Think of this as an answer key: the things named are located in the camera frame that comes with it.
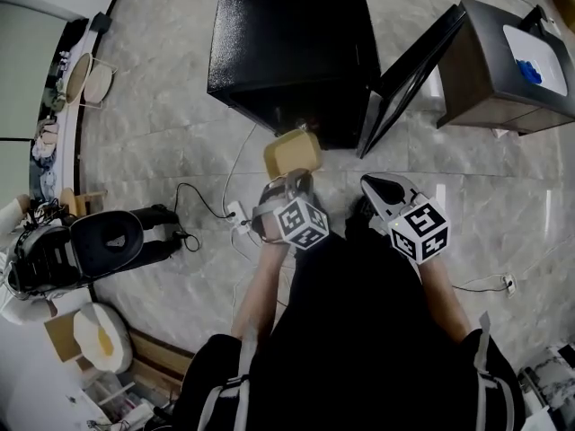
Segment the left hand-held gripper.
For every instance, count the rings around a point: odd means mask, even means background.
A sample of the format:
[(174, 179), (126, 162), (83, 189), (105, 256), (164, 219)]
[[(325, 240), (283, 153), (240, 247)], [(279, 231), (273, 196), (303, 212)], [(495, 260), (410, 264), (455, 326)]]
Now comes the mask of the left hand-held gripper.
[[(271, 216), (279, 233), (270, 236), (264, 218)], [(285, 178), (270, 181), (259, 205), (252, 210), (251, 228), (267, 243), (285, 243), (307, 251), (329, 236), (328, 216), (316, 202), (314, 178), (310, 171), (288, 172)]]

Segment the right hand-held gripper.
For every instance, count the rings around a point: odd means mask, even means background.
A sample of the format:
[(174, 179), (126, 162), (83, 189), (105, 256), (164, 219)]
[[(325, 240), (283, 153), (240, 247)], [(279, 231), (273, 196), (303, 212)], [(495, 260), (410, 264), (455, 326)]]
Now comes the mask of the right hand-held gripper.
[[(386, 225), (392, 246), (418, 265), (436, 257), (450, 242), (450, 220), (435, 198), (407, 178), (370, 172), (360, 186)], [(390, 205), (387, 201), (400, 201)]]

